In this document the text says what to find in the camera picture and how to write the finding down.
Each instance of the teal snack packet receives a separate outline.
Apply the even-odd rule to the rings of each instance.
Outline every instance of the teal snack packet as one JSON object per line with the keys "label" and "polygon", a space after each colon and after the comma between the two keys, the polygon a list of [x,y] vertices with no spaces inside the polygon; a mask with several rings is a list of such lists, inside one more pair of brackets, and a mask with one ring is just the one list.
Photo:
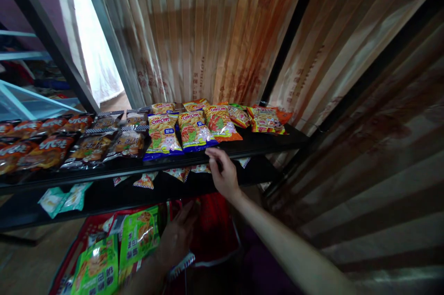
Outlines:
{"label": "teal snack packet", "polygon": [[51,219],[60,213],[60,209],[65,203],[68,193],[64,193],[59,187],[47,189],[38,203],[48,213]]}
{"label": "teal snack packet", "polygon": [[91,186],[92,182],[73,185],[67,198],[60,208],[59,213],[68,212],[71,210],[83,210],[85,201],[85,191]]}
{"label": "teal snack packet", "polygon": [[82,252],[77,260],[71,295],[112,295],[118,287],[117,234]]}
{"label": "teal snack packet", "polygon": [[159,207],[129,215],[123,222],[122,246],[120,247],[120,271],[149,255],[158,246]]}

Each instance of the snack bag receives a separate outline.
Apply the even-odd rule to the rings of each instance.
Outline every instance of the snack bag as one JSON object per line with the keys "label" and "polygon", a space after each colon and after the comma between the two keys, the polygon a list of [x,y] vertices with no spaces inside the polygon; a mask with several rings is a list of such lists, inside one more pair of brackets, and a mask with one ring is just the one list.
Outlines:
{"label": "snack bag", "polygon": [[120,270],[149,255],[159,244],[157,206],[129,215],[123,222]]}
{"label": "snack bag", "polygon": [[208,163],[203,165],[191,166],[191,171],[195,173],[211,173],[210,165]]}
{"label": "snack bag", "polygon": [[101,112],[97,114],[96,122],[92,129],[113,129],[119,127],[119,122],[123,117],[123,110]]}
{"label": "snack bag", "polygon": [[185,183],[186,179],[188,178],[188,174],[190,172],[190,167],[168,169],[168,170],[164,170],[163,172],[177,178],[182,183]]}
{"label": "snack bag", "polygon": [[145,189],[154,189],[154,179],[158,172],[146,172],[142,175],[142,178],[133,183],[133,186],[142,187]]}
{"label": "snack bag", "polygon": [[87,130],[70,151],[70,155],[60,169],[93,169],[102,163],[114,138],[116,129],[108,132]]}
{"label": "snack bag", "polygon": [[127,110],[126,111],[126,125],[125,126],[148,125],[147,114],[150,111],[151,111],[150,107]]}
{"label": "snack bag", "polygon": [[67,193],[64,193],[60,188],[50,188],[47,189],[45,194],[40,198],[38,203],[42,208],[48,213],[51,219],[60,212],[60,209],[63,206],[67,198]]}
{"label": "snack bag", "polygon": [[21,139],[28,139],[35,135],[37,130],[42,126],[43,121],[23,121],[18,124],[14,129],[10,130],[6,135],[10,137],[18,137]]}
{"label": "snack bag", "polygon": [[250,126],[250,117],[244,111],[231,104],[227,105],[227,108],[230,119],[235,125],[243,129]]}
{"label": "snack bag", "polygon": [[247,108],[252,119],[252,132],[285,134],[285,128],[279,121],[273,108]]}
{"label": "snack bag", "polygon": [[210,105],[203,110],[205,122],[218,142],[242,140],[230,120],[226,105]]}
{"label": "snack bag", "polygon": [[145,137],[148,126],[124,126],[119,132],[114,144],[108,149],[103,162],[108,162],[116,157],[141,158],[144,155]]}
{"label": "snack bag", "polygon": [[177,112],[148,117],[151,144],[143,158],[144,161],[170,155],[183,155],[184,152],[177,141],[174,128],[177,118]]}
{"label": "snack bag", "polygon": [[0,175],[17,169],[18,161],[37,148],[46,136],[35,136],[0,149]]}
{"label": "snack bag", "polygon": [[210,105],[206,98],[200,98],[198,100],[195,100],[193,102],[185,102],[183,103],[185,109],[187,111],[196,111],[203,109],[204,107]]}
{"label": "snack bag", "polygon": [[172,103],[155,103],[151,106],[155,115],[161,115],[174,112],[176,102]]}
{"label": "snack bag", "polygon": [[59,213],[68,212],[71,210],[82,210],[85,201],[85,191],[91,186],[92,182],[73,185],[67,198],[60,208]]}
{"label": "snack bag", "polygon": [[71,117],[68,122],[62,126],[61,132],[85,132],[93,122],[94,114],[84,113]]}
{"label": "snack bag", "polygon": [[18,170],[54,168],[63,162],[65,155],[77,138],[77,133],[51,135],[18,162]]}
{"label": "snack bag", "polygon": [[71,295],[114,294],[118,269],[117,235],[112,235],[80,254]]}
{"label": "snack bag", "polygon": [[18,120],[18,119],[1,121],[0,122],[0,136],[5,135],[6,133],[12,131],[14,129],[14,126],[18,125],[19,123],[20,123],[20,120]]}
{"label": "snack bag", "polygon": [[205,125],[203,116],[201,110],[184,112],[179,115],[182,147],[185,153],[197,152],[218,144]]}

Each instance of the shelf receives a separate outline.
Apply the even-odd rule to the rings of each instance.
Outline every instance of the shelf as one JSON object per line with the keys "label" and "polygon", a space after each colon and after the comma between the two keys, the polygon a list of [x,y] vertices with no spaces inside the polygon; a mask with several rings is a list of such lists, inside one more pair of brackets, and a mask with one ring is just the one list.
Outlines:
{"label": "shelf", "polygon": [[[278,171],[265,156],[254,156],[242,169],[234,162],[240,186],[249,186],[276,179]],[[153,203],[162,203],[168,199],[196,197],[216,192],[211,174],[191,172],[185,183],[164,172],[159,172],[154,180],[154,190],[132,186],[140,175],[121,182],[114,187],[111,179],[94,182],[86,191],[85,205],[82,211],[70,211],[58,214],[51,219],[38,204],[46,189],[36,189],[15,194],[0,208],[0,232],[21,228],[41,226],[87,217],[90,215],[132,209]]]}
{"label": "shelf", "polygon": [[[243,137],[242,141],[222,142],[219,144],[219,147],[225,150],[230,158],[233,159],[299,149],[308,139],[306,135],[290,125],[286,124],[285,129],[289,134],[279,136],[266,133],[253,133],[250,128],[238,129],[238,132]],[[137,175],[144,172],[192,166],[202,163],[208,163],[208,156],[206,156],[203,151],[145,162],[142,162],[142,160],[117,158],[104,163],[101,168],[69,172],[40,172],[28,180],[22,180],[18,184],[3,183],[0,184],[0,195],[36,188],[92,182],[117,176]]]}

